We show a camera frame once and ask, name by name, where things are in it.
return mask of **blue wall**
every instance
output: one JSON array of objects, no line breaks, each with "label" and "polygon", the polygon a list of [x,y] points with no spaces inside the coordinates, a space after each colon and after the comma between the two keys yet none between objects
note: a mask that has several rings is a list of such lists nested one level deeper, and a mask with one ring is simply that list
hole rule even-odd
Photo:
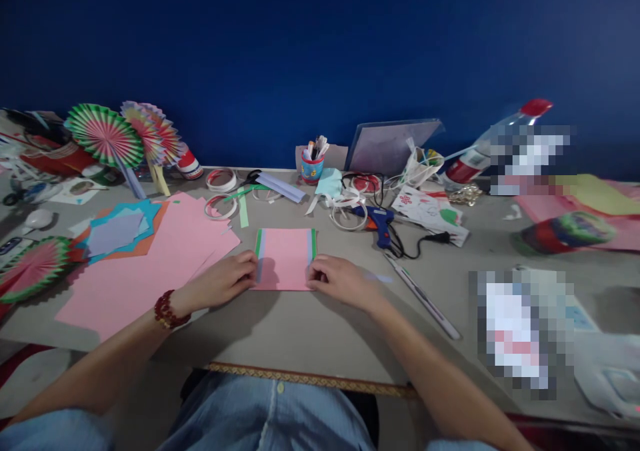
[{"label": "blue wall", "polygon": [[209,165],[423,117],[447,154],[545,97],[559,171],[640,179],[640,0],[0,0],[0,30],[0,105],[149,101]]}]

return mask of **glue gun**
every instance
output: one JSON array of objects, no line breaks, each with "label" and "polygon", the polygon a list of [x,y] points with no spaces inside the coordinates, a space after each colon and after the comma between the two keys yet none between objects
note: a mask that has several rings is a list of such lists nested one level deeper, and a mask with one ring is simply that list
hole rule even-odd
[{"label": "glue gun", "polygon": [[[365,211],[362,207],[354,208],[353,213],[359,217],[365,216]],[[376,207],[367,207],[367,214],[369,219],[365,228],[378,230],[378,242],[376,243],[378,247],[382,249],[391,248],[391,238],[389,237],[389,227],[387,225],[393,221],[393,211],[383,210],[382,208]]]}]

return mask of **gold trim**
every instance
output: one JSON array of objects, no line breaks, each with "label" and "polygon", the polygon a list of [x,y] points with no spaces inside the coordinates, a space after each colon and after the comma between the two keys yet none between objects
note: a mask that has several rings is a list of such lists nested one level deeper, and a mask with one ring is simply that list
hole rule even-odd
[{"label": "gold trim", "polygon": [[224,372],[228,374],[238,374],[241,376],[252,376],[254,378],[273,379],[313,386],[324,386],[326,388],[338,388],[347,391],[366,392],[370,394],[382,394],[385,396],[395,396],[404,399],[417,399],[418,394],[411,386],[398,386],[396,384],[383,384],[372,381],[348,380],[344,378],[330,378],[320,374],[296,373],[291,371],[271,370],[267,368],[257,368],[255,366],[239,366],[236,364],[210,362],[210,371]]}]

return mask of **gray tabletop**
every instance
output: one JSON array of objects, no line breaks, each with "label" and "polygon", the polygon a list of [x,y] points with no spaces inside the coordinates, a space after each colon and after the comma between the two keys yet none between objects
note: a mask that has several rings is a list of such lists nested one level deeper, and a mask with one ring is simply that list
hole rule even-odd
[{"label": "gray tabletop", "polygon": [[[296,183],[295,172],[273,173]],[[143,183],[153,194],[150,183]],[[185,191],[194,197],[211,195],[204,180],[169,185],[172,192]],[[309,194],[312,189],[302,186]],[[0,195],[8,192],[7,177],[0,178]],[[82,206],[45,203],[41,207],[58,213],[55,226],[34,231],[34,239],[51,234],[68,236],[68,228],[115,203],[133,202],[123,187],[98,193]],[[475,326],[470,310],[469,271],[507,270],[517,264],[566,273],[575,284],[575,294],[604,331],[638,332],[632,316],[619,329],[624,317],[627,287],[637,284],[638,256],[619,252],[577,252],[551,258],[527,258],[510,245],[509,233],[531,223],[527,217],[516,221],[502,218],[512,212],[511,199],[483,197],[475,207],[461,207],[464,225],[471,231],[463,248],[432,242],[423,244],[418,260],[403,260],[403,265],[429,294],[444,315],[460,331],[463,339],[447,338],[429,313],[419,304],[405,284],[394,274],[375,246],[373,232],[339,230],[323,207],[305,216],[309,199],[301,204],[279,199],[273,204],[247,198],[249,226],[241,228],[237,213],[231,219],[233,231],[242,240],[234,250],[253,248],[259,228],[316,228],[318,252],[352,260],[373,274],[389,276],[393,282],[383,285],[389,300],[437,346],[452,362],[464,370],[480,388],[505,411],[521,412],[562,420],[606,425],[630,426],[591,408],[573,379],[559,391],[557,400],[534,400],[525,392],[514,392],[493,378],[478,360],[478,345],[471,339]],[[18,234],[28,207],[0,207],[2,242]],[[424,232],[413,225],[398,224],[405,246],[413,253]],[[64,283],[28,303],[18,306],[0,329],[0,338],[90,351],[99,344],[91,330],[57,322],[54,316],[68,301],[73,290]],[[174,333],[156,354],[156,359],[205,366],[214,360],[245,366],[258,366],[291,372],[304,372],[406,384],[408,379],[379,331],[362,313],[312,292],[249,291],[222,309],[209,313]]]}]

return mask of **paper fan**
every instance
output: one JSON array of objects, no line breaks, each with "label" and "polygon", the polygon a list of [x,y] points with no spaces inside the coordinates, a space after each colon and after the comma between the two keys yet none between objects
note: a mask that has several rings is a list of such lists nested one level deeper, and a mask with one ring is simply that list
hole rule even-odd
[{"label": "paper fan", "polygon": [[122,116],[140,136],[145,158],[149,164],[162,165],[165,155],[165,150],[162,147],[162,138],[158,134],[157,127],[147,110],[135,101],[125,101],[121,106],[121,110]]},{"label": "paper fan", "polygon": [[149,113],[149,117],[162,140],[161,146],[165,151],[163,164],[168,166],[175,165],[180,161],[182,155],[187,152],[187,145],[185,145],[177,130],[173,127],[173,122],[167,119],[160,108],[151,103],[140,103],[140,106]]},{"label": "paper fan", "polygon": [[52,236],[33,243],[0,276],[0,303],[22,301],[58,279],[70,263],[71,240]]},{"label": "paper fan", "polygon": [[147,197],[131,170],[142,161],[144,147],[127,120],[107,107],[83,103],[69,111],[65,126],[100,163],[118,166],[138,199]]}]

